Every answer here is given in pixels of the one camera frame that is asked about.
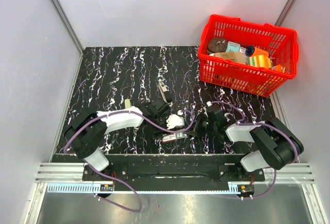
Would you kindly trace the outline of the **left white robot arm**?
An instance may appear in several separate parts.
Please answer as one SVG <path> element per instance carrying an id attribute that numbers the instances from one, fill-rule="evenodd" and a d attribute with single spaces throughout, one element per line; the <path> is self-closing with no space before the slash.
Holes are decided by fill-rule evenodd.
<path id="1" fill-rule="evenodd" d="M 139 127 L 145 121 L 155 123 L 152 127 L 162 131 L 167 127 L 166 119 L 171 104 L 162 99 L 131 106 L 122 110 L 83 110 L 64 133 L 67 143 L 63 151 L 73 153 L 94 168 L 94 175 L 100 180 L 110 178 L 112 169 L 109 160 L 100 149 L 101 141 L 108 133 L 121 129 Z"/>

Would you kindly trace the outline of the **beige stapler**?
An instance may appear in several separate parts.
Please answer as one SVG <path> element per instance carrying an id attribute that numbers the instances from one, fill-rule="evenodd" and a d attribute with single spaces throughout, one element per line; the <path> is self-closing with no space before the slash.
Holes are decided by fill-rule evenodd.
<path id="1" fill-rule="evenodd" d="M 125 108 L 131 108 L 131 102 L 130 99 L 125 99 L 124 101 Z"/>

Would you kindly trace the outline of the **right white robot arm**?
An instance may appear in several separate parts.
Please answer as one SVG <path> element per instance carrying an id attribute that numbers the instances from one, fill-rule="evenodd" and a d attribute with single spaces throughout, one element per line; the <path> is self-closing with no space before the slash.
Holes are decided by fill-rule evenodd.
<path id="1" fill-rule="evenodd" d="M 212 135 L 220 141 L 253 143 L 256 151 L 247 153 L 234 168 L 236 178 L 245 181 L 253 171 L 270 167 L 281 170 L 288 164 L 295 163 L 304 152 L 302 142 L 279 120 L 273 117 L 267 121 L 244 123 L 241 119 L 229 123 L 220 105 L 224 101 L 208 102 L 204 113 L 199 114 L 192 126 L 192 135 Z"/>

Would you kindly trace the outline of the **red white staple box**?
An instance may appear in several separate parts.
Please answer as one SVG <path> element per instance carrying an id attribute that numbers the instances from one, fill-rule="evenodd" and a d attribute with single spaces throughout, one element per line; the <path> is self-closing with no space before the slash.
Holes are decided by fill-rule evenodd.
<path id="1" fill-rule="evenodd" d="M 167 142 L 176 141 L 178 139 L 185 139 L 187 137 L 188 137 L 188 135 L 184 134 L 184 133 L 172 133 L 172 134 L 163 136 L 162 142 L 167 143 Z"/>

